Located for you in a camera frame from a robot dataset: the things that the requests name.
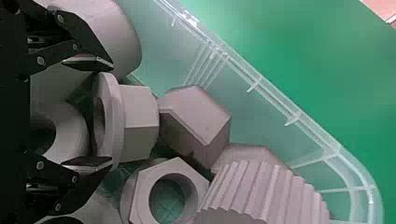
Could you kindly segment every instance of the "bolt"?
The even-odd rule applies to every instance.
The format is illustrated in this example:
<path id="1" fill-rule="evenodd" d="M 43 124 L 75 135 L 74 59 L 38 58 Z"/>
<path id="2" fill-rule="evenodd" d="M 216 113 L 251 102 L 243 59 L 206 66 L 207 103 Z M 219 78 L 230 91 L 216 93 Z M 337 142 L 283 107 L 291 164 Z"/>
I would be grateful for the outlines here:
<path id="1" fill-rule="evenodd" d="M 55 206 L 55 211 L 59 212 L 59 211 L 61 211 L 61 208 L 62 208 L 62 205 L 60 203 L 57 203 Z"/>
<path id="2" fill-rule="evenodd" d="M 44 66 L 46 65 L 46 60 L 43 57 L 37 57 L 37 63 Z"/>
<path id="3" fill-rule="evenodd" d="M 60 22 L 60 23 L 64 23 L 64 17 L 63 16 L 61 16 L 61 15 L 58 15 L 58 21 Z"/>
<path id="4" fill-rule="evenodd" d="M 72 178 L 72 183 L 76 184 L 77 182 L 78 182 L 78 177 L 76 175 L 74 175 Z"/>
<path id="5" fill-rule="evenodd" d="M 35 166 L 35 168 L 36 168 L 37 170 L 42 170 L 42 169 L 44 169 L 44 162 L 43 162 L 43 161 L 38 162 L 37 165 Z"/>

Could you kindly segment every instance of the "transparent plastic bin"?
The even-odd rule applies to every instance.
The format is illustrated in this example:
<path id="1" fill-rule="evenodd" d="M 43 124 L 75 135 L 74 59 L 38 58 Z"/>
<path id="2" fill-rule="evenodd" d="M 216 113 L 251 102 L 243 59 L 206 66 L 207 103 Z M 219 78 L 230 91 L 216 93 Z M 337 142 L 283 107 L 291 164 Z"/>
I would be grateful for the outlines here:
<path id="1" fill-rule="evenodd" d="M 201 86 L 232 112 L 232 141 L 271 148 L 322 194 L 333 224 L 383 223 L 381 196 L 365 167 L 177 0 L 117 2 L 143 49 L 130 79 L 158 96 Z"/>

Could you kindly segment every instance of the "green surface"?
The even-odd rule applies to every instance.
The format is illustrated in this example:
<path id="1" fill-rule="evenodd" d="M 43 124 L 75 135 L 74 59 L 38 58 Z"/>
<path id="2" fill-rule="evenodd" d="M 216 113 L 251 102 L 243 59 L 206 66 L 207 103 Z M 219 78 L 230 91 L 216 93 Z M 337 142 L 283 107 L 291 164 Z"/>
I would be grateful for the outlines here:
<path id="1" fill-rule="evenodd" d="M 184 209 L 184 194 L 181 187 L 172 180 L 160 179 L 149 195 L 149 209 L 161 224 L 171 224 Z"/>
<path id="2" fill-rule="evenodd" d="M 396 223 L 396 31 L 358 0 L 181 2 L 366 166 Z"/>

